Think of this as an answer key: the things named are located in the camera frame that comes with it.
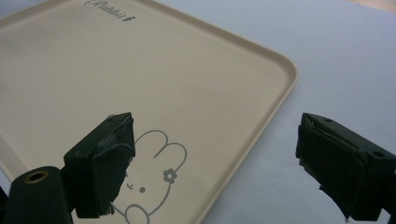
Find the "cartoon bunny illustration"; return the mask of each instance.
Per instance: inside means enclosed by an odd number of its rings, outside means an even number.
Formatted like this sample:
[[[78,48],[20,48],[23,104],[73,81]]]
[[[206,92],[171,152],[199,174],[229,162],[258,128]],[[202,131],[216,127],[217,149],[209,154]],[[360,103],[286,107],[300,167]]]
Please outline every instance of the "cartoon bunny illustration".
[[[150,223],[168,199],[177,171],[187,159],[187,149],[169,142],[163,131],[143,133],[135,140],[136,157],[127,169],[115,211],[127,223]]]

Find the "logo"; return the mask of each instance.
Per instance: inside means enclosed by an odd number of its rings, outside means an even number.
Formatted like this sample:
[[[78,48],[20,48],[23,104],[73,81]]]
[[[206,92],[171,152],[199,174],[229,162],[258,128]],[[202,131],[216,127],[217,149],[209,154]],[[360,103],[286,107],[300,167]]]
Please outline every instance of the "logo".
[[[109,15],[113,16],[114,18],[121,20],[121,21],[131,21],[133,19],[136,19],[135,16],[129,16],[126,12],[123,10],[120,10],[116,7],[113,7],[108,4],[107,1],[103,0],[91,0],[88,1],[84,4],[85,7],[87,8],[99,8],[102,11],[108,13]]]

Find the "beige tray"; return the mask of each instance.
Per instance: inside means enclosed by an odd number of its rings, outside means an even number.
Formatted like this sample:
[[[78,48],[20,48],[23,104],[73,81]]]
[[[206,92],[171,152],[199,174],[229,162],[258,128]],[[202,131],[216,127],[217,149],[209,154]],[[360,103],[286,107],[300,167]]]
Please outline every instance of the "beige tray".
[[[49,1],[0,21],[0,52],[11,179],[133,113],[118,212],[75,223],[200,222],[297,79],[278,53],[147,0]]]

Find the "white surface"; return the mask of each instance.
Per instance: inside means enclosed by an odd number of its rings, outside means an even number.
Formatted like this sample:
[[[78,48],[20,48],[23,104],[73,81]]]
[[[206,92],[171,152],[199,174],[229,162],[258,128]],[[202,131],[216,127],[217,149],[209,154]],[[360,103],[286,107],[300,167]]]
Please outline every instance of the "white surface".
[[[161,2],[286,55],[300,73],[205,223],[345,223],[295,159],[297,126],[319,114],[396,153],[396,14],[343,0]]]

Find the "screw hole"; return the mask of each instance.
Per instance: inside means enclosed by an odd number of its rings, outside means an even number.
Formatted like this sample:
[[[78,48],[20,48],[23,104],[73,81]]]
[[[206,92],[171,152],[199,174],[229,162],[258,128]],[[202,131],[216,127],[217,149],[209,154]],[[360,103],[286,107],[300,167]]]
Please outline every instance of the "screw hole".
[[[35,172],[32,172],[31,174],[26,176],[26,178],[24,179],[24,183],[25,184],[38,183],[38,182],[42,181],[43,179],[47,178],[47,176],[49,176],[49,174],[50,173],[48,171],[35,171]]]
[[[384,157],[384,154],[382,154],[381,152],[373,152],[373,155],[377,157]]]

